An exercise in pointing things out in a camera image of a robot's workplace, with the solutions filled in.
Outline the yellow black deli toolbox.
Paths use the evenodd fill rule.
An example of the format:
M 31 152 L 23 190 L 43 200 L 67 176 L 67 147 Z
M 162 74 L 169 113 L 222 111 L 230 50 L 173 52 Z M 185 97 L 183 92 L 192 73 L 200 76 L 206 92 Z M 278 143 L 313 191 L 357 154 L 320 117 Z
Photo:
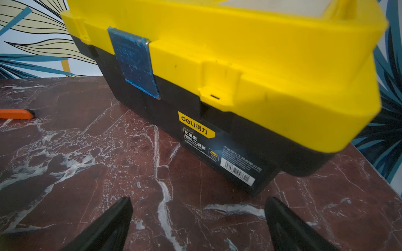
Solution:
M 377 1 L 68 1 L 118 101 L 250 194 L 305 177 L 379 113 Z

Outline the orange handled pliers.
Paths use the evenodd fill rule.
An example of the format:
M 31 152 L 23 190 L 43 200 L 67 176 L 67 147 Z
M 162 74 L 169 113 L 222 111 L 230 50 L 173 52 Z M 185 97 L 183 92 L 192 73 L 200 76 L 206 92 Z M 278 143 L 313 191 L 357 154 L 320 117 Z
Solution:
M 0 118 L 29 120 L 35 118 L 35 113 L 30 109 L 1 109 Z

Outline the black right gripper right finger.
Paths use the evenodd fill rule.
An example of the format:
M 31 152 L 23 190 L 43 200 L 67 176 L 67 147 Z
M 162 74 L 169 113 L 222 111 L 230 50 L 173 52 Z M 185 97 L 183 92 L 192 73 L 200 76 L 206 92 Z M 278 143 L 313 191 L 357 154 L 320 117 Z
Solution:
M 278 198 L 266 200 L 264 213 L 276 251 L 337 250 Z

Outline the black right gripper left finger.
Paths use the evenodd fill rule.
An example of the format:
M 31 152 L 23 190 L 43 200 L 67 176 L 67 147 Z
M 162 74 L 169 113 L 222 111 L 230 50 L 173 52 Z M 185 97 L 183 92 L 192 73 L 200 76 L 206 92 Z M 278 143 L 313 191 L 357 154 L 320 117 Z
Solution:
M 122 197 L 62 250 L 122 251 L 132 215 L 130 198 Z

